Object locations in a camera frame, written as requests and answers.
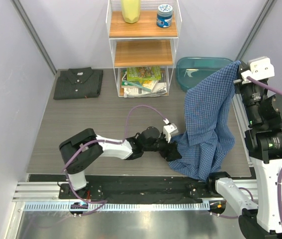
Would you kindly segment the blue plaid long sleeve shirt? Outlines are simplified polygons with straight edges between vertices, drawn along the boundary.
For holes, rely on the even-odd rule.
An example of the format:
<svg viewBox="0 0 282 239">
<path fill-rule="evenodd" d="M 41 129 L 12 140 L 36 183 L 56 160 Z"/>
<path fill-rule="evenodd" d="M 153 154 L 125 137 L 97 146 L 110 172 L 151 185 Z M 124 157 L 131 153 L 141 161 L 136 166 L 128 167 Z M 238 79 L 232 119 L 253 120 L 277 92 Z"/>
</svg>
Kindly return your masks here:
<svg viewBox="0 0 282 239">
<path fill-rule="evenodd" d="M 173 137 L 181 159 L 169 167 L 187 177 L 205 181 L 217 172 L 235 145 L 228 115 L 235 94 L 240 61 L 234 61 L 203 79 L 185 95 L 186 130 Z"/>
</svg>

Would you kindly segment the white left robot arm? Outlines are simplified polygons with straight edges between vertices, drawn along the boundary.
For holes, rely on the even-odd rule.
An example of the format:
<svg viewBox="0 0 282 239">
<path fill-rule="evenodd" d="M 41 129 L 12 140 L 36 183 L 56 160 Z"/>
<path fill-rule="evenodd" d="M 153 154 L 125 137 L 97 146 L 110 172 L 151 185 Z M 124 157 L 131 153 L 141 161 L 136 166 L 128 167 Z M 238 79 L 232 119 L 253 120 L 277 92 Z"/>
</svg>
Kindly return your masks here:
<svg viewBox="0 0 282 239">
<path fill-rule="evenodd" d="M 141 133 L 123 140 L 102 137 L 92 128 L 87 128 L 59 145 L 64 162 L 66 179 L 70 183 L 70 192 L 76 198 L 83 198 L 88 191 L 85 169 L 100 157 L 114 157 L 122 160 L 134 160 L 144 152 L 158 152 L 167 162 L 181 159 L 178 145 L 172 141 L 172 135 L 178 129 L 168 124 L 160 132 L 150 126 Z"/>
</svg>

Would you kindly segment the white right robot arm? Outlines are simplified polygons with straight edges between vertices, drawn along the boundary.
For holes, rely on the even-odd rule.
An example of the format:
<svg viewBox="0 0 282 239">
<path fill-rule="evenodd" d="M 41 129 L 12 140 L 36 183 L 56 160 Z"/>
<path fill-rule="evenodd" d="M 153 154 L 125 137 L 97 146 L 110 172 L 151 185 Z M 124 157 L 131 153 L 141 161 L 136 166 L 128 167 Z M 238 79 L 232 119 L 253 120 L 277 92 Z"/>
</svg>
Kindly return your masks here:
<svg viewBox="0 0 282 239">
<path fill-rule="evenodd" d="M 247 239 L 282 239 L 282 91 L 268 85 L 275 74 L 268 57 L 241 63 L 235 81 L 249 129 L 245 144 L 257 179 L 258 201 L 246 196 L 226 172 L 209 175 L 206 190 L 221 195 L 238 216 Z"/>
</svg>

